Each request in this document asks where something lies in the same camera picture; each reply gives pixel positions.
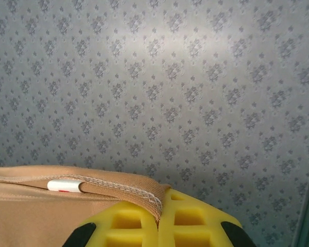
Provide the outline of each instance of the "beige fabric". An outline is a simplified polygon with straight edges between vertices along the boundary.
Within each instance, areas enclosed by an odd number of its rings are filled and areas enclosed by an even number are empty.
[[[52,179],[78,179],[84,193],[48,191]],[[62,166],[0,168],[0,246],[62,246],[84,219],[119,201],[159,221],[168,185],[136,174]]]

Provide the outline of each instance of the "wall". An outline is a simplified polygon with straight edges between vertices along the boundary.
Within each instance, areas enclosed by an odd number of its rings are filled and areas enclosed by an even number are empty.
[[[309,183],[309,1],[0,1],[0,166],[136,172],[289,246]]]

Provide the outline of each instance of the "patterned wallpaper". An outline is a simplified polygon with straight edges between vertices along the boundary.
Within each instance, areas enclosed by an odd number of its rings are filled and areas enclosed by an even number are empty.
[[[291,246],[309,0],[0,1],[0,166],[145,174]]]

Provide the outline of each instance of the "yellow object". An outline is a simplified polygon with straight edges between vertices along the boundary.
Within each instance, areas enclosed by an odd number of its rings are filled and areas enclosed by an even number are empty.
[[[148,211],[129,202],[117,203],[81,225],[96,224],[87,247],[233,247],[223,221],[241,227],[223,211],[169,189],[158,229]]]

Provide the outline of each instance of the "bag strap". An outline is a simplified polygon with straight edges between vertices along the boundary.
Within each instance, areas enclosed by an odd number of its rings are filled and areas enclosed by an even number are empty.
[[[0,167],[0,183],[47,189],[47,182],[56,179],[80,180],[81,192],[101,195],[104,201],[134,203],[149,211],[157,222],[161,216],[165,191],[170,188],[169,185],[161,185],[151,178],[132,173],[67,166]],[[66,193],[55,194],[68,197]]]

